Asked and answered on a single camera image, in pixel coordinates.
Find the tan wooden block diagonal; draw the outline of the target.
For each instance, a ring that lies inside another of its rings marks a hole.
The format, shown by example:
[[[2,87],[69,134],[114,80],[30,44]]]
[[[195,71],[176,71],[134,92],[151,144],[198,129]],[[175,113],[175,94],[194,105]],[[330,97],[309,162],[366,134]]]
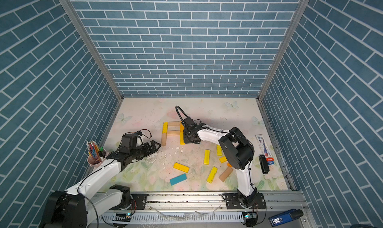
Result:
[[[172,130],[172,131],[167,131],[168,136],[179,136],[180,131],[179,130]]]

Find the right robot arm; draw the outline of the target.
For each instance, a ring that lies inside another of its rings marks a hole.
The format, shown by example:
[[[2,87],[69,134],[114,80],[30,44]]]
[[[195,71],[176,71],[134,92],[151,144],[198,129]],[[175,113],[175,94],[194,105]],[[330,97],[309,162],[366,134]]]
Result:
[[[250,208],[260,197],[252,175],[254,147],[252,143],[236,127],[230,130],[212,128],[204,123],[182,122],[184,126],[184,142],[199,144],[208,141],[219,145],[228,163],[235,169],[238,180],[238,200],[245,208]]]

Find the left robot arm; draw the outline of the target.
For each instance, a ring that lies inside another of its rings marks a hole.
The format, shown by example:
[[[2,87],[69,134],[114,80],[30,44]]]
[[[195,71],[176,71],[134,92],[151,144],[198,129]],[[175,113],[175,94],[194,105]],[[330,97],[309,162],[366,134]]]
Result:
[[[132,210],[135,202],[129,187],[113,185],[103,195],[98,196],[97,192],[133,161],[157,152],[160,147],[160,143],[150,141],[139,147],[125,147],[110,153],[105,165],[65,191],[55,191],[48,197],[39,226],[86,228],[111,208]]]

